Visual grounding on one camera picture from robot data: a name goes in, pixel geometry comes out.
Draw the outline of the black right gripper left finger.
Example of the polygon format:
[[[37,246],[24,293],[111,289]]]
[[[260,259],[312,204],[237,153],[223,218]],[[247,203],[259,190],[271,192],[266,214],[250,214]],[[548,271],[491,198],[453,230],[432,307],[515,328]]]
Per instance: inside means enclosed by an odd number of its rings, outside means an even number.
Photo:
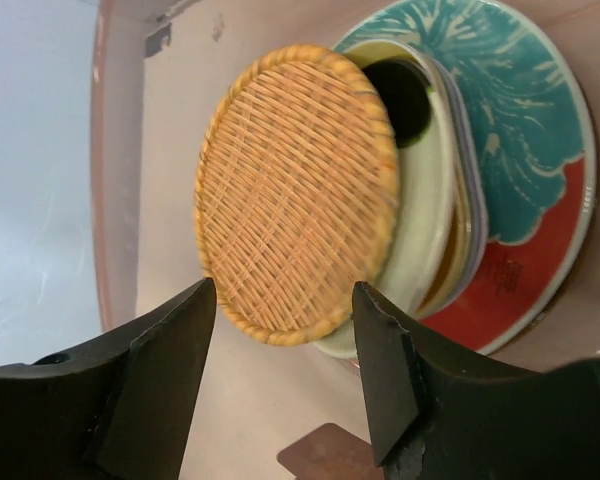
[[[0,366],[0,479],[178,478],[215,316],[204,278],[92,340]]]

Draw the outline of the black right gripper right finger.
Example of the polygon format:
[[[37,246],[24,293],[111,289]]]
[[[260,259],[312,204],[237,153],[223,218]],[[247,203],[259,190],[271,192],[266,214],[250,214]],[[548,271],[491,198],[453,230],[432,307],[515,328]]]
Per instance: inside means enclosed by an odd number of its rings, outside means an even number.
[[[469,350],[364,282],[352,319],[388,479],[600,479],[600,358],[538,373]]]

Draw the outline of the yellow square dish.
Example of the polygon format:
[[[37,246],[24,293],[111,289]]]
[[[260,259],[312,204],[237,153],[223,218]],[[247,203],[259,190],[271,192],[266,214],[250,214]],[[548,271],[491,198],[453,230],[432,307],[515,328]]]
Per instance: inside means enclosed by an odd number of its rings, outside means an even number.
[[[397,41],[366,40],[343,54],[380,96],[397,156],[395,218],[371,283],[410,313],[434,313],[465,286],[472,243],[461,137],[444,77],[433,58]]]

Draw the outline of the red and teal plate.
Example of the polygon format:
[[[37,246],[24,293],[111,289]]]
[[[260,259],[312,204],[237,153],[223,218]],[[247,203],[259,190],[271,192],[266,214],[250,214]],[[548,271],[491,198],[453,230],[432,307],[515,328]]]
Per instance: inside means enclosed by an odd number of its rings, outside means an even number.
[[[493,353],[543,315],[586,238],[597,159],[585,98],[544,32],[498,1],[399,1],[335,48],[371,39],[438,60],[467,106],[489,240],[471,284],[425,324]]]

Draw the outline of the round woven bamboo plate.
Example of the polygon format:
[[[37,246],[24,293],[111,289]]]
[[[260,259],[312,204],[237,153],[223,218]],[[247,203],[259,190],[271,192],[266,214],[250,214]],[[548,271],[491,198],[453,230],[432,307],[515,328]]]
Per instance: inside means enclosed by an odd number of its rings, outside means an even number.
[[[374,281],[399,206],[387,111],[362,70],[296,44],[246,68],[205,132],[195,176],[196,242],[218,303],[273,346],[319,340]]]

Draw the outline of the cream round plate black mark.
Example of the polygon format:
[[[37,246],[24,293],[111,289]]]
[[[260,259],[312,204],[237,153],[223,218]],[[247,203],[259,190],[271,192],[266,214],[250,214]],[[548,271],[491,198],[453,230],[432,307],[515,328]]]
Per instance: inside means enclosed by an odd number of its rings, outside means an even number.
[[[389,256],[375,286],[414,315],[442,263],[455,203],[453,126],[427,63],[405,54],[384,59],[350,52],[385,104],[395,132],[400,205]]]

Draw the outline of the purple square dish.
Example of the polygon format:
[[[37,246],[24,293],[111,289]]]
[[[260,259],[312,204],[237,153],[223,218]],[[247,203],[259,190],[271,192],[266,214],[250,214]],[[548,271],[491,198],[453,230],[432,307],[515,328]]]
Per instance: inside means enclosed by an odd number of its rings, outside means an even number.
[[[423,314],[430,315],[452,304],[473,280],[484,255],[489,225],[471,123],[460,89],[440,62],[416,49],[412,55],[431,73],[431,82],[454,127],[456,243],[451,266],[461,271],[445,273],[442,284],[430,289],[420,307]]]

